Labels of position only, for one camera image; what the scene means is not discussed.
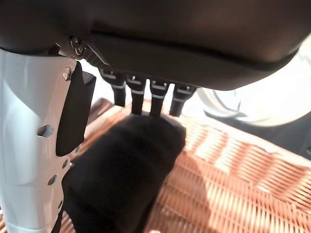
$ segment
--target robotic arm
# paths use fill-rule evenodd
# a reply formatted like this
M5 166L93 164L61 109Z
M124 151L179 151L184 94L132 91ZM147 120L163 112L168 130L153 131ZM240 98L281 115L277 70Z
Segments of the robotic arm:
M0 3L0 206L9 233L56 233L69 155L83 141L96 66L124 106L151 115L169 84L179 116L197 87L229 90L286 65L311 31L311 1Z

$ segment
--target black rubber cover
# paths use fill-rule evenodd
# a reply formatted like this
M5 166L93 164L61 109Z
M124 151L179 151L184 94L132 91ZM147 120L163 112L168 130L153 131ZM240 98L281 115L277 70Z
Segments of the black rubber cover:
M72 152L84 141L87 118L91 107L96 78L88 77L85 84L82 67L77 62L59 122L56 140L56 155L64 156Z

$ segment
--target hole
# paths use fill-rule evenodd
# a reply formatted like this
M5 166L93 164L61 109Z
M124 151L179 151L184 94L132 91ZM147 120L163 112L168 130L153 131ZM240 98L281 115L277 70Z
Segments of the hole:
M49 137L53 134L53 132L54 127L52 125L45 125L37 130L37 135L41 137Z
M48 185L54 184L55 181L56 181L56 177L57 177L56 175L53 175L52 178L50 178L50 180L49 180L49 182L48 182Z
M67 167L67 164L68 164L68 159L63 163L62 168L64 169L65 167Z
M63 201L61 201L61 202L59 203L58 209L59 209L60 207L62 207L62 204L63 204Z

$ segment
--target wicker basket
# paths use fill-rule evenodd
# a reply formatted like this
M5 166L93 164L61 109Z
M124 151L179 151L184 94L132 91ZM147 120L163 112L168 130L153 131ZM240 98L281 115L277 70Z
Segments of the wicker basket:
M129 113L115 106L89 124L76 156ZM187 143L146 233L311 233L309 160L213 119L177 120ZM61 232L74 232L66 214Z

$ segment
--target white stripe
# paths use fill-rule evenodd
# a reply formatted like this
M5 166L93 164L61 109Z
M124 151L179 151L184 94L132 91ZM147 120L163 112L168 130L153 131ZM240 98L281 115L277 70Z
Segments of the white stripe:
M144 95L145 91L136 91L136 90L131 90L132 93L138 94L138 95Z

